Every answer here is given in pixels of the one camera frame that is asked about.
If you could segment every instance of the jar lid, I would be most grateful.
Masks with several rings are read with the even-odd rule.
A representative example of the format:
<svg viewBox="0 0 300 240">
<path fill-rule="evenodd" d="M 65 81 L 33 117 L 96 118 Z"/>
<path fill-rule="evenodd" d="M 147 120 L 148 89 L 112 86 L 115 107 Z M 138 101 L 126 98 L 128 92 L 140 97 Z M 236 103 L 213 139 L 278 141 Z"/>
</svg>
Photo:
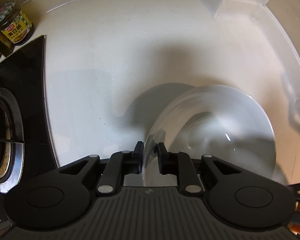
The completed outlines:
<svg viewBox="0 0 300 240">
<path fill-rule="evenodd" d="M 5 3 L 4 6 L 1 7 L 0 22 L 13 10 L 15 5 L 16 5 L 16 1 L 10 0 L 9 2 Z"/>
</svg>

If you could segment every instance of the gas stove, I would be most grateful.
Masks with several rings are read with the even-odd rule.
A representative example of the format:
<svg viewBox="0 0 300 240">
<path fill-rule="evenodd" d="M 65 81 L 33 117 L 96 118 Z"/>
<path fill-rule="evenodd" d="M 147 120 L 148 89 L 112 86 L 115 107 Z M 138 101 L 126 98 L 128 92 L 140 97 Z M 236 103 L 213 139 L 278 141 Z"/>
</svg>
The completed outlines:
<svg viewBox="0 0 300 240">
<path fill-rule="evenodd" d="M 0 230 L 2 200 L 18 183 L 57 168 L 44 93 L 40 36 L 0 63 Z"/>
</svg>

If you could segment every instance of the black circular joint cover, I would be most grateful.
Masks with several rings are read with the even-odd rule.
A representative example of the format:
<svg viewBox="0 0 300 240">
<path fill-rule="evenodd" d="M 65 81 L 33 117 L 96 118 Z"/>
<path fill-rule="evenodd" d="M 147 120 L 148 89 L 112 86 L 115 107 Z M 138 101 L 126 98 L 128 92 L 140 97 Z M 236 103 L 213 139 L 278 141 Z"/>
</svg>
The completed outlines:
<svg viewBox="0 0 300 240">
<path fill-rule="evenodd" d="M 224 176 L 210 190 L 208 204 L 218 217 L 238 228 L 264 230 L 288 223 L 295 199 L 287 187 L 245 173 Z"/>
<path fill-rule="evenodd" d="M 34 230 L 72 223 L 89 206 L 90 193 L 81 180 L 57 171 L 20 183 L 4 199 L 4 210 L 12 224 Z"/>
</svg>

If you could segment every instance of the triangular cutout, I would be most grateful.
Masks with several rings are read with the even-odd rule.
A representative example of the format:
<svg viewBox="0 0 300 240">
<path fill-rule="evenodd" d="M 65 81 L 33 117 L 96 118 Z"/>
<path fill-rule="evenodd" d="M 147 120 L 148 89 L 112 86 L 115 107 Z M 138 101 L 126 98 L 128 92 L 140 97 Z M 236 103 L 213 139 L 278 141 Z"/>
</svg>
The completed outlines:
<svg viewBox="0 0 300 240">
<path fill-rule="evenodd" d="M 87 163 L 88 161 L 81 161 L 75 164 L 67 165 L 61 171 L 59 171 L 59 173 L 77 175 Z"/>
<path fill-rule="evenodd" d="M 241 173 L 241 171 L 239 171 L 231 166 L 228 166 L 227 164 L 225 164 L 221 161 L 214 161 L 213 163 L 223 175 Z"/>
</svg>

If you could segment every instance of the white bowl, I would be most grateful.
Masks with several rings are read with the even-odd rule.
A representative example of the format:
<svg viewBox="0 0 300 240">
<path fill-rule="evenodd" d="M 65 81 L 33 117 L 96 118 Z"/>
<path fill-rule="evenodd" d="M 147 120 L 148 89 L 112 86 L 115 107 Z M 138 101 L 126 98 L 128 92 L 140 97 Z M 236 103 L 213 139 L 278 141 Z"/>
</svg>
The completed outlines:
<svg viewBox="0 0 300 240">
<path fill-rule="evenodd" d="M 262 107 L 246 93 L 224 85 L 194 88 L 171 102 L 154 123 L 144 150 L 146 187 L 176 186 L 174 175 L 161 175 L 154 146 L 200 159 L 211 154 L 270 178 L 276 153 L 274 132 Z"/>
</svg>

